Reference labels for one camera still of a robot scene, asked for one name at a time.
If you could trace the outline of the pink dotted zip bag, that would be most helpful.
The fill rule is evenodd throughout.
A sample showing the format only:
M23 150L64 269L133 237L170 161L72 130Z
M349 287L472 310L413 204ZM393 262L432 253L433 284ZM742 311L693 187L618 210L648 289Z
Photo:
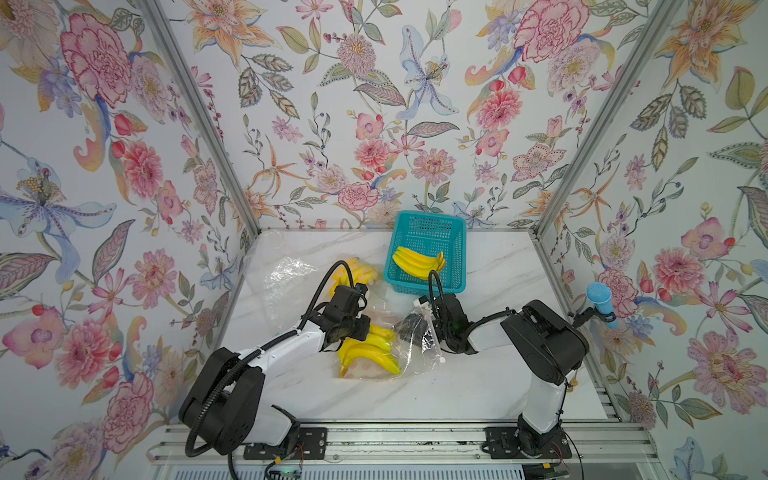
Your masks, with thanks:
M393 330L395 325L410 313L415 313L414 307L407 313L396 313L388 310L373 310L369 317L371 324L379 327ZM395 379L409 379L417 375L427 374L436 370L445 363L445 357L440 349L436 351L426 350L413 346L408 342L400 340L397 336L392 354L398 360L401 368L400 375L393 375L386 372L375 363L365 359L358 359L353 362L349 371L344 377L340 376L340 361L338 358L338 377L346 380L370 380L370 381L389 381Z

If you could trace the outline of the yellow banana bunch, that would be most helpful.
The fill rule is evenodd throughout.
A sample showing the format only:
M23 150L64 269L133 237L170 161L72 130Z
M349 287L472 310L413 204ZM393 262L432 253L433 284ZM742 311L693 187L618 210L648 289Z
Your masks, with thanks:
M352 281L349 280L347 271L343 266L337 267L331 276L333 283L329 288L330 296L334 295L339 286L354 286L360 283L370 287L381 277L381 273L378 269L357 257L347 259L346 263L352 273Z
M403 272L420 280L428 280L431 272L440 273L446 265L443 252L428 257L405 247L398 247L392 260Z

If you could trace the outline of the clear zip-top bag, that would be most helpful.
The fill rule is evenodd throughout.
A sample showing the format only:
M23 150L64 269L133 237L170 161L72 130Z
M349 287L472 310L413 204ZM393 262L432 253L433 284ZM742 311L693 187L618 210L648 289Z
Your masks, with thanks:
M270 335L299 324L301 315L333 262L321 244L324 232L268 231L247 256L246 282L254 312Z

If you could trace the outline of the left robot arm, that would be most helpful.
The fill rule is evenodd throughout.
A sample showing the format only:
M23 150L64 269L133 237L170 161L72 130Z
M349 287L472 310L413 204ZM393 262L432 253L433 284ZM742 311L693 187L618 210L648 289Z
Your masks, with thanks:
M363 341L371 320L363 313L367 287L354 281L348 262L326 272L299 324L252 349L215 350L205 362L179 411L189 428L184 454L211 450L232 455L243 444L267 448L277 458L293 454L301 424L277 405L260 407L268 381L299 361L347 339Z

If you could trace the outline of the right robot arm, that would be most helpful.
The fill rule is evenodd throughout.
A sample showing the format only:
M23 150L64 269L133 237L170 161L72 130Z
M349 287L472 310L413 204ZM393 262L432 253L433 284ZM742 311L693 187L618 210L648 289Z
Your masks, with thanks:
M496 460L574 455L562 415L571 379L589 352L585 337L540 300L470 321L456 295L444 292L434 270L427 275L427 288L419 302L431 309L437 346L457 355L512 346L530 372L526 404L515 425L487 427L481 450Z

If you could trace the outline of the teal plastic basket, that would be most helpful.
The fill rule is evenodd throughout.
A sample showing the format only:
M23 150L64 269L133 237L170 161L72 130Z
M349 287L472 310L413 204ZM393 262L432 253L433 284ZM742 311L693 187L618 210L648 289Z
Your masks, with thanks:
M426 279L409 275L398 266L393 256L398 247L404 247L426 257L443 254L445 266L439 272L446 294L462 293L466 288L467 228L458 217L419 211L400 212L385 263L384 279L397 293L426 295Z

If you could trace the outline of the blue microphone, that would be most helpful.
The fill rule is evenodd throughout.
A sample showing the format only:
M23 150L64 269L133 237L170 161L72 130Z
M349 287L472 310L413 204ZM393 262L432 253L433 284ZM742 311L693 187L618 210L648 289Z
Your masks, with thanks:
M611 289L603 283L594 282L588 286L586 297L592 303L595 311L594 316L599 318L608 328L615 329L618 322L612 304Z

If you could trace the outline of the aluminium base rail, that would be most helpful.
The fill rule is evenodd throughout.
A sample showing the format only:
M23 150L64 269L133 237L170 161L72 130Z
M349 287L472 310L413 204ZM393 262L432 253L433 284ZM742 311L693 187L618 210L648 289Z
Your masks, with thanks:
M320 422L299 429L286 453L256 443L231 454L185 454L171 427L149 459L168 479L664 479L638 424L566 422L537 453L524 453L511 423Z

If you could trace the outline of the aluminium corner post left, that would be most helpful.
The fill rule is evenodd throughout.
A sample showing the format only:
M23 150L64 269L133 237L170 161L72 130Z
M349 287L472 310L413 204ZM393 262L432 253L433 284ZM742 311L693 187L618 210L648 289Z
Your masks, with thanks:
M159 1L138 0L137 4L149 25L154 39L159 45L160 51L169 61L171 73L189 105L190 114L195 125L198 127L203 140L212 153L213 161L219 168L221 178L230 191L235 209L241 221L246 230L253 237L257 237L260 233L257 220L252 213L242 185L237 179L225 145L215 128L214 121L207 113L206 102L198 90L189 65L176 41L169 19L165 16Z

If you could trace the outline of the aluminium corner post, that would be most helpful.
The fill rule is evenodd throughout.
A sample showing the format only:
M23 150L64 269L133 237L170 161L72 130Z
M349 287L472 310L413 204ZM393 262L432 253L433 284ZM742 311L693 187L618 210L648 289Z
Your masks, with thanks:
M670 18L674 16L677 7L673 1L658 1L651 12L645 27L641 30L639 39L630 52L625 63L625 69L614 87L609 91L605 102L594 116L593 125L587 131L584 142L577 148L573 161L558 184L547 210L542 215L531 234L536 240L541 240L543 235L555 224L567 198L579 179L581 172L590 160L603 135L608 131L611 123L619 113L624 102L629 98L634 85L639 78L642 69L652 56L652 50L660 36L666 31Z
M189 65L176 41L169 19L165 16L159 1L138 0L137 4L149 25L154 39L159 45L160 51L169 61L171 73L189 105L190 114L195 125L198 127L203 140L212 153L213 161L219 168L221 178L230 191L235 209L241 221L246 230L253 237L257 237L260 233L257 220L252 213L242 185L237 179L225 145L215 128L214 121L207 113L206 102L198 90Z

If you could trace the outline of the aluminium corner post right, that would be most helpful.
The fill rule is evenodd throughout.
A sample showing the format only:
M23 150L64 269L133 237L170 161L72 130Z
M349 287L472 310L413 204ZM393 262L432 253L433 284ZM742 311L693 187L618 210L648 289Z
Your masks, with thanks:
M543 235L555 224L567 198L579 179L581 172L590 160L603 135L608 131L611 123L619 113L624 102L629 98L634 85L639 78L642 69L652 56L652 50L660 36L666 31L670 18L674 16L677 7L673 1L658 1L651 12L645 27L641 30L639 39L630 52L625 63L625 69L614 87L609 91L605 102L594 116L593 125L587 131L584 142L577 148L573 161L558 184L547 210L542 215L531 234L536 240L541 240Z

